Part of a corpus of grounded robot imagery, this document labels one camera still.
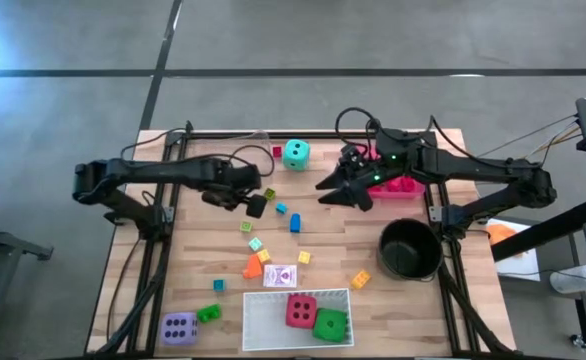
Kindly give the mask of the green large stud block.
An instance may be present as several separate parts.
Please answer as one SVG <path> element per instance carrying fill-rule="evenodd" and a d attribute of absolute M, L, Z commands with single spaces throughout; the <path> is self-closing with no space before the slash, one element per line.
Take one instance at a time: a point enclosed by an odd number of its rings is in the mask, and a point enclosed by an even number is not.
<path fill-rule="evenodd" d="M 196 312 L 196 315 L 199 322 L 208 323 L 210 321 L 219 319 L 221 317 L 221 313 L 221 305 L 216 303 L 199 309 Z"/>

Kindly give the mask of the clear plastic tray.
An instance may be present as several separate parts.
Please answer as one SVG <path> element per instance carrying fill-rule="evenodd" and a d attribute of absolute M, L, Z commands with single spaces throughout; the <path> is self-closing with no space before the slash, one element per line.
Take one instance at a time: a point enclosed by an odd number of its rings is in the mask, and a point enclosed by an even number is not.
<path fill-rule="evenodd" d="M 232 135 L 225 139 L 195 139 L 188 145 L 189 157 L 207 154 L 221 154 L 233 167 L 254 164 L 261 175 L 262 186 L 272 183 L 275 158 L 272 155 L 269 135 L 258 130 L 248 135 Z"/>

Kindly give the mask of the white mesh basket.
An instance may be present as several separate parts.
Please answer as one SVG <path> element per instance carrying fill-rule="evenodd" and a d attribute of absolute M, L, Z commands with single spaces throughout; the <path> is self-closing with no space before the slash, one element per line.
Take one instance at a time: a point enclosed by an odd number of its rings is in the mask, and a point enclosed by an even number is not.
<path fill-rule="evenodd" d="M 287 326 L 285 315 L 290 295 L 311 296 L 317 300 L 319 308 L 345 312 L 345 339 L 341 342 L 321 340 L 315 338 L 311 330 Z M 347 288 L 248 292 L 243 295 L 244 352 L 323 349 L 354 345 L 350 290 Z"/>

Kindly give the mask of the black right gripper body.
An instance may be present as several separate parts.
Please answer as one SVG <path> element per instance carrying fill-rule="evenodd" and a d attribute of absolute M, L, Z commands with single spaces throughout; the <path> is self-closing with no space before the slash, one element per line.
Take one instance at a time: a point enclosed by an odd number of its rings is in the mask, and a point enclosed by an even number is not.
<path fill-rule="evenodd" d="M 364 148 L 354 150 L 354 192 L 357 195 L 381 186 L 388 179 L 388 167 L 379 153 Z"/>

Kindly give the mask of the green foam die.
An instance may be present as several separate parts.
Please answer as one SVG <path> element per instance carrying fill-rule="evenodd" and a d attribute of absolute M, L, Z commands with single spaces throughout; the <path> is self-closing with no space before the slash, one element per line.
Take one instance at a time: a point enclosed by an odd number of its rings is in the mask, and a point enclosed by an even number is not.
<path fill-rule="evenodd" d="M 320 308 L 317 310 L 312 335 L 316 339 L 341 343 L 346 337 L 347 314 L 343 311 Z"/>

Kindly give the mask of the white crumpled bag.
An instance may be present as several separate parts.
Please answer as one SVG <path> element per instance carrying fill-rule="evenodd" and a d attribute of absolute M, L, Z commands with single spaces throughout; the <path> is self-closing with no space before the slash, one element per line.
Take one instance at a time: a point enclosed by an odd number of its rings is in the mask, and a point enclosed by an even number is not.
<path fill-rule="evenodd" d="M 586 292 L 586 265 L 553 272 L 549 281 L 551 287 L 560 294 Z"/>

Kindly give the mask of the orange large block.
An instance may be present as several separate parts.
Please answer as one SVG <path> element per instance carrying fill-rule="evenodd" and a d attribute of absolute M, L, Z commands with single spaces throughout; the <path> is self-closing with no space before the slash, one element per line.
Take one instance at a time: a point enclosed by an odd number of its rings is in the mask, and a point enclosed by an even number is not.
<path fill-rule="evenodd" d="M 242 271 L 242 276 L 245 279 L 252 279 L 259 277 L 263 274 L 263 266 L 257 254 L 249 256 L 247 265 Z"/>

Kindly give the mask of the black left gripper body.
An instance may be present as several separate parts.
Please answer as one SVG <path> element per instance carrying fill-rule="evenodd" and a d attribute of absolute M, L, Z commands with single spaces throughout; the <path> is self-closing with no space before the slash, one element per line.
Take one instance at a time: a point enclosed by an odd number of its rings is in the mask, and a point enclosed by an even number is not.
<path fill-rule="evenodd" d="M 259 169 L 254 164 L 233 167 L 223 162 L 215 171 L 211 189 L 230 195 L 246 196 L 251 191 L 262 187 Z"/>

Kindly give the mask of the orange object on paper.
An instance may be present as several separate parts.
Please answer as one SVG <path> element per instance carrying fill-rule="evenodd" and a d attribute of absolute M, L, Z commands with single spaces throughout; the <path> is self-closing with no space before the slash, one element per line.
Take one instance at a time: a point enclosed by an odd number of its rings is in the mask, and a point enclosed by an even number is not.
<path fill-rule="evenodd" d="M 489 241 L 492 246 L 518 233 L 517 230 L 502 223 L 490 224 L 486 227 L 486 231 L 489 233 Z"/>

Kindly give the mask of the pink plastic bin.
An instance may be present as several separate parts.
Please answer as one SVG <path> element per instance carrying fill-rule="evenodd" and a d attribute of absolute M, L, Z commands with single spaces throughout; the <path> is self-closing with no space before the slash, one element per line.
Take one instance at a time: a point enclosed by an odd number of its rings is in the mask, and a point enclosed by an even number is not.
<path fill-rule="evenodd" d="M 386 188 L 386 183 L 390 180 L 395 178 L 389 179 L 385 181 L 381 186 L 376 188 L 370 188 L 368 194 L 372 198 L 379 198 L 379 199 L 413 199 L 417 197 L 421 197 L 425 192 L 425 185 L 419 183 L 415 180 L 418 188 L 414 193 L 405 193 L 405 192 L 389 192 Z"/>

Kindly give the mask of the white paper sheet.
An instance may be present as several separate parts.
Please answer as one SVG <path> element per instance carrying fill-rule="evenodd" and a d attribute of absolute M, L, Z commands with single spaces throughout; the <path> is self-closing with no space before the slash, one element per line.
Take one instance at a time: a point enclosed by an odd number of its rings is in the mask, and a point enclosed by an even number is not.
<path fill-rule="evenodd" d="M 529 228 L 529 225 L 499 219 L 490 219 L 487 222 L 486 227 L 490 224 L 498 223 L 510 226 L 513 229 L 517 230 L 518 233 Z M 528 250 L 523 253 L 514 255 L 510 258 L 501 261 L 496 261 L 495 265 L 499 275 L 529 281 L 540 281 L 540 274 L 538 273 L 539 266 L 535 250 Z"/>

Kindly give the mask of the purple foam die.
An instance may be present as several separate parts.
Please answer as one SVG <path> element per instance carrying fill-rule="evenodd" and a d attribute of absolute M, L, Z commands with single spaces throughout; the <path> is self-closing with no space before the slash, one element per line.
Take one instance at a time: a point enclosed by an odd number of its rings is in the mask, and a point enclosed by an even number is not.
<path fill-rule="evenodd" d="M 161 323 L 160 340 L 167 346 L 195 345 L 199 337 L 199 321 L 194 312 L 166 314 Z"/>

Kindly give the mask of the black cooking pot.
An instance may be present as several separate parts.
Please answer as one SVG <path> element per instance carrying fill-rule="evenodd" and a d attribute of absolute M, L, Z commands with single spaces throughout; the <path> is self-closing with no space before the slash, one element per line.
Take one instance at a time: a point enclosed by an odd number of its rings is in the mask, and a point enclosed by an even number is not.
<path fill-rule="evenodd" d="M 376 247 L 378 268 L 395 280 L 431 281 L 443 262 L 441 241 L 425 223 L 403 218 L 388 223 Z"/>

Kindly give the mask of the teal foam die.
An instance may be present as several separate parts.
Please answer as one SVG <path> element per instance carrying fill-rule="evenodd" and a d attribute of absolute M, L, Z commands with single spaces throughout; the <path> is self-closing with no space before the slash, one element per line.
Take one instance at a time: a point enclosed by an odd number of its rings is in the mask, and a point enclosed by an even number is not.
<path fill-rule="evenodd" d="M 291 139 L 284 146 L 282 161 L 287 169 L 304 171 L 310 157 L 310 145 L 299 139 Z"/>

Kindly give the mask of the red foam die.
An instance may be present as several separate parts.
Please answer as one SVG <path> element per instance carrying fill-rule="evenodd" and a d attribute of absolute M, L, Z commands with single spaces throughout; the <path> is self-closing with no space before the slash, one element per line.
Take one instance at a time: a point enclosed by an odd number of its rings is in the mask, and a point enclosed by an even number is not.
<path fill-rule="evenodd" d="M 292 294 L 288 296 L 285 311 L 285 324 L 293 328 L 312 329 L 317 314 L 317 299 L 309 295 Z"/>

